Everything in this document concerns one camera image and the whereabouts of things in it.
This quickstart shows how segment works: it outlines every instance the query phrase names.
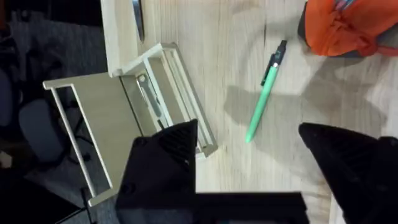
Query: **wooden table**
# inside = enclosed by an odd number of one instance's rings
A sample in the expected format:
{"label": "wooden table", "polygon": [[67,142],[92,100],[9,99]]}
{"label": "wooden table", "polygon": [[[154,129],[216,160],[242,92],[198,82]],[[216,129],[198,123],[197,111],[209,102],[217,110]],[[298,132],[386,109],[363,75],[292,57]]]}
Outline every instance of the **wooden table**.
{"label": "wooden table", "polygon": [[[397,59],[308,53],[297,37],[304,0],[142,0],[139,42],[130,0],[101,0],[110,72],[158,42],[178,44],[220,148],[198,163],[201,192],[303,192],[312,223],[333,223],[331,193],[297,128],[332,124],[398,135]],[[244,137],[268,59],[288,39],[253,142]]]}

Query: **orange bag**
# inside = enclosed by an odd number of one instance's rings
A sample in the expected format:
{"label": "orange bag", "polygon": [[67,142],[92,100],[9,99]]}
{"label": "orange bag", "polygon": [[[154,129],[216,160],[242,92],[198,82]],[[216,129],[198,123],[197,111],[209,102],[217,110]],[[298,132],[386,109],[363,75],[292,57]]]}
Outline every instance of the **orange bag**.
{"label": "orange bag", "polygon": [[398,49],[376,42],[396,23],[398,0],[355,0],[342,11],[336,9],[335,0],[308,0],[298,34],[318,55],[365,57],[379,52],[398,56]]}

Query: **pen clip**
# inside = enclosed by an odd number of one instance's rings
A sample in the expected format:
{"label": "pen clip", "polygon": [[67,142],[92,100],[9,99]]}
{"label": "pen clip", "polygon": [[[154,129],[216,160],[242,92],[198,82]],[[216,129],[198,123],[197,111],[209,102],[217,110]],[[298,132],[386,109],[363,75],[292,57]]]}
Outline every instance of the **pen clip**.
{"label": "pen clip", "polygon": [[271,55],[271,58],[268,61],[268,66],[267,66],[267,70],[264,74],[264,78],[261,80],[261,86],[264,86],[265,82],[266,82],[266,78],[269,72],[269,69],[271,68],[272,64],[274,63],[274,58],[275,58],[275,54]]}

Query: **gray carpet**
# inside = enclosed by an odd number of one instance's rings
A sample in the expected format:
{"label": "gray carpet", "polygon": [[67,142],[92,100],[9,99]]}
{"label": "gray carpet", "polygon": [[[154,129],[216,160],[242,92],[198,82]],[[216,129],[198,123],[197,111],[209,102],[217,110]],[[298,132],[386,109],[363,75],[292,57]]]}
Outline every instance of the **gray carpet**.
{"label": "gray carpet", "polygon": [[[61,74],[63,77],[107,71],[102,28],[46,21],[40,14],[33,14],[30,23],[11,22],[10,26],[22,56],[22,76],[25,74],[24,55],[34,44],[50,46],[51,54],[56,55],[63,63]],[[79,115],[78,110],[68,111],[71,124],[76,123]],[[90,138],[84,125],[80,134]],[[92,160],[86,164],[91,178],[97,186],[97,192],[102,192],[108,188],[108,184],[95,149],[84,141],[79,141],[79,145],[83,152],[90,153],[92,157]],[[47,172],[35,172],[29,178],[72,203],[80,207],[83,206],[80,188],[86,187],[86,183],[80,166],[64,160],[55,169]],[[90,208],[90,210],[94,221],[98,223],[118,223],[114,212],[114,198]],[[83,212],[65,222],[65,224],[74,223],[88,223],[86,213]]]}

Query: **green pen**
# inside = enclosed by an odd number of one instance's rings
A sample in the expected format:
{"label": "green pen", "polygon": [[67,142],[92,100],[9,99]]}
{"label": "green pen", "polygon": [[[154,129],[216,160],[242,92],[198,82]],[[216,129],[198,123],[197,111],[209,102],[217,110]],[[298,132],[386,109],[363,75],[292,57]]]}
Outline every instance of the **green pen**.
{"label": "green pen", "polygon": [[263,86],[259,101],[257,102],[256,109],[254,109],[253,117],[251,118],[249,129],[246,133],[246,142],[249,143],[256,133],[257,126],[259,125],[262,113],[267,104],[269,93],[271,92],[272,86],[274,85],[278,68],[286,51],[286,40],[282,40],[276,53],[271,55],[269,59],[268,67],[265,72],[264,78],[261,81]]}

